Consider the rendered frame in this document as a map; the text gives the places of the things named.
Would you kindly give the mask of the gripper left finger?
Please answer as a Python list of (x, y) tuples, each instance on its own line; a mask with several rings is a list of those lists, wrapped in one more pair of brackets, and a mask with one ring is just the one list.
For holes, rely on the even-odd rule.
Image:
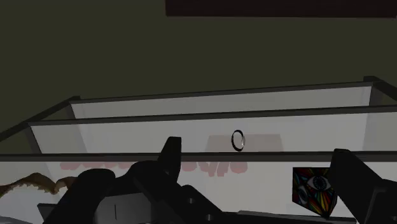
[(156, 160), (129, 170), (136, 188), (147, 197), (158, 224), (225, 224), (225, 214), (198, 190), (178, 184), (181, 138), (169, 137)]

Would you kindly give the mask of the brown jagged branch-shaped thing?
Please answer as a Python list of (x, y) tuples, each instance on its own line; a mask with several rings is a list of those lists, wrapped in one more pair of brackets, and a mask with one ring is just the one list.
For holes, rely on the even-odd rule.
[(69, 189), (74, 183), (76, 177), (68, 176), (58, 179), (56, 182), (52, 181), (49, 177), (34, 172), (24, 178), (18, 179), (7, 185), (0, 185), (0, 198), (12, 191), (16, 187), (21, 186), (35, 186), (38, 190), (43, 190), (45, 193), (55, 195), (59, 193), (60, 189), (66, 187)]

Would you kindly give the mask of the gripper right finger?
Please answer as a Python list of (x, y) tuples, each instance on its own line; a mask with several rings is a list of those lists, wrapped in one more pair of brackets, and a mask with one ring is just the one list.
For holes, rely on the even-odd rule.
[(397, 224), (397, 182), (381, 178), (351, 151), (333, 151), (328, 181), (359, 224)]

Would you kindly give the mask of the black and grey rounded object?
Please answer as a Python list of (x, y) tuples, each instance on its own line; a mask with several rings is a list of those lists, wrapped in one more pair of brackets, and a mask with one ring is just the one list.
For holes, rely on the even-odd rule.
[(73, 181), (43, 224), (159, 224), (132, 176), (90, 169)]

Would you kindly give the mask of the colourful eye-print box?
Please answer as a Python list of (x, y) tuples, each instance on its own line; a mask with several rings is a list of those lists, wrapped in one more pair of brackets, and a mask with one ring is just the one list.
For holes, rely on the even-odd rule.
[(292, 172), (291, 200), (326, 219), (337, 204), (328, 171), (328, 167), (294, 167)]

